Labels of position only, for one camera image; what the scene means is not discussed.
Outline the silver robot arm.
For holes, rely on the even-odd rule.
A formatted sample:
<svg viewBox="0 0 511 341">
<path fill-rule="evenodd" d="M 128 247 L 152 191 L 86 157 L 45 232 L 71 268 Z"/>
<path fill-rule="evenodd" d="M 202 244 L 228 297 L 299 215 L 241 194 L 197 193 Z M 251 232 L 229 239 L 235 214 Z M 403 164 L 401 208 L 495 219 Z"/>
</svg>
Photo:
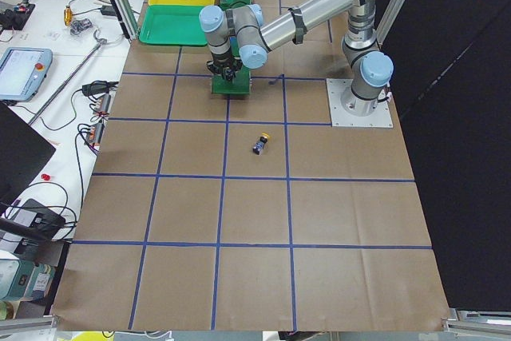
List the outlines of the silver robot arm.
<svg viewBox="0 0 511 341">
<path fill-rule="evenodd" d="M 199 13 L 199 22 L 212 55 L 208 70 L 232 82 L 242 68 L 262 67 L 271 51 L 288 42 L 302 44 L 308 32 L 344 11 L 349 18 L 343 52 L 363 83 L 352 94 L 359 100 L 374 100 L 381 87 L 369 91 L 369 82 L 361 74 L 361 58 L 375 49 L 375 0 L 306 0 L 269 23 L 263 21 L 263 11 L 257 4 L 227 10 L 206 6 Z"/>
</svg>

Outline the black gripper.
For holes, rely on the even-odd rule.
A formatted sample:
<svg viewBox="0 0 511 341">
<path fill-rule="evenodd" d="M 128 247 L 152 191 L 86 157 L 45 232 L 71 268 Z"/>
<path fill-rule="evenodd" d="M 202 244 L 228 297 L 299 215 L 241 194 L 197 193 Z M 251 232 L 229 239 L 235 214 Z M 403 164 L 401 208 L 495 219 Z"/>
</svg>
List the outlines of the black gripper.
<svg viewBox="0 0 511 341">
<path fill-rule="evenodd" d="M 206 66 L 211 73 L 221 76 L 224 80 L 233 80 L 243 63 L 234 57 L 225 62 L 211 60 L 206 63 Z"/>
</svg>

